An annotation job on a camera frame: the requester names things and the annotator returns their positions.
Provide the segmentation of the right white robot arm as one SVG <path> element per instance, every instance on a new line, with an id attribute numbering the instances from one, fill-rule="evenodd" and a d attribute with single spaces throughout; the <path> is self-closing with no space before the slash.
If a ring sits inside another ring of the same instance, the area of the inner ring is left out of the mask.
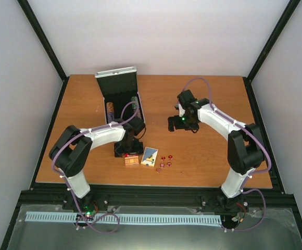
<path id="1" fill-rule="evenodd" d="M 261 163 L 267 162 L 264 171 L 271 168 L 271 159 L 262 143 L 259 127 L 235 120 L 206 98 L 178 97 L 175 108 L 179 114 L 168 118 L 169 131 L 184 129 L 197 133 L 198 124 L 204 123 L 226 139 L 230 170 L 219 188 L 217 203 L 223 210 L 230 209 L 236 198 L 244 193 L 247 180 L 261 172 L 256 170 Z"/>

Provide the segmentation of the orange poker chip stack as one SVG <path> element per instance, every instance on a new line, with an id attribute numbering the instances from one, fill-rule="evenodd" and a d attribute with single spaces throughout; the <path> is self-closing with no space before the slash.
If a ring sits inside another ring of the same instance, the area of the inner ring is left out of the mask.
<path id="1" fill-rule="evenodd" d="M 109 114 L 113 114 L 115 116 L 115 110 L 114 110 L 113 102 L 107 102 L 106 103 L 106 114 L 107 114 L 107 116 Z"/>

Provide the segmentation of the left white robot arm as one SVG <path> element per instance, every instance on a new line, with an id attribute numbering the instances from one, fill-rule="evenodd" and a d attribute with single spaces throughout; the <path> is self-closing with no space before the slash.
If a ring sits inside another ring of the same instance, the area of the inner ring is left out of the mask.
<path id="1" fill-rule="evenodd" d="M 83 168 L 91 150 L 108 143 L 114 143 L 114 156 L 143 153 L 143 143 L 136 137 L 146 130 L 143 121 L 116 120 L 104 126 L 78 129 L 68 126 L 49 152 L 52 170 L 60 175 L 67 190 L 75 196 L 74 203 L 80 209 L 92 206 Z"/>

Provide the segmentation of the aluminium poker case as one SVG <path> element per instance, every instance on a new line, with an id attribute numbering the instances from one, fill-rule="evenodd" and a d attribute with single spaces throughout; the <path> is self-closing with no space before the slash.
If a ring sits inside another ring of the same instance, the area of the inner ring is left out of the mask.
<path id="1" fill-rule="evenodd" d="M 95 74 L 104 99 L 105 119 L 107 121 L 106 103 L 113 102 L 115 119 L 129 119 L 137 110 L 132 108 L 131 97 L 137 96 L 142 110 L 135 66 L 100 71 Z"/>

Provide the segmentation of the green poker chip stack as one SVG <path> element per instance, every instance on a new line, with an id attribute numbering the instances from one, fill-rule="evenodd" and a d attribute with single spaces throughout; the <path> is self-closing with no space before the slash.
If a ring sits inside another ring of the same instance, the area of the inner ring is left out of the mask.
<path id="1" fill-rule="evenodd" d="M 132 108 L 134 110 L 139 109 L 139 101 L 138 101 L 138 97 L 137 96 L 132 96 L 131 97 L 131 102 L 132 102 Z"/>

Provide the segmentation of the brown poker chip stack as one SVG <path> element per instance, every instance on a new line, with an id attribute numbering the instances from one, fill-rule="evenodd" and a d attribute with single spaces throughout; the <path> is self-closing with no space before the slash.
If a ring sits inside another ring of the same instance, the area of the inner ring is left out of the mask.
<path id="1" fill-rule="evenodd" d="M 109 115 L 107 116 L 107 121 L 108 121 L 108 123 L 114 121 L 114 119 L 115 119 L 115 117 L 114 117 L 113 114 L 109 114 Z"/>

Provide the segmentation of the red playing card box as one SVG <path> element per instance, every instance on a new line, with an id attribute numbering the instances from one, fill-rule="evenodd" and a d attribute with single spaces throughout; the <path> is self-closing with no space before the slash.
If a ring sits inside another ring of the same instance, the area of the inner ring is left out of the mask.
<path id="1" fill-rule="evenodd" d="M 138 154 L 125 154 L 124 155 L 124 164 L 126 167 L 132 167 L 138 165 L 139 156 Z"/>

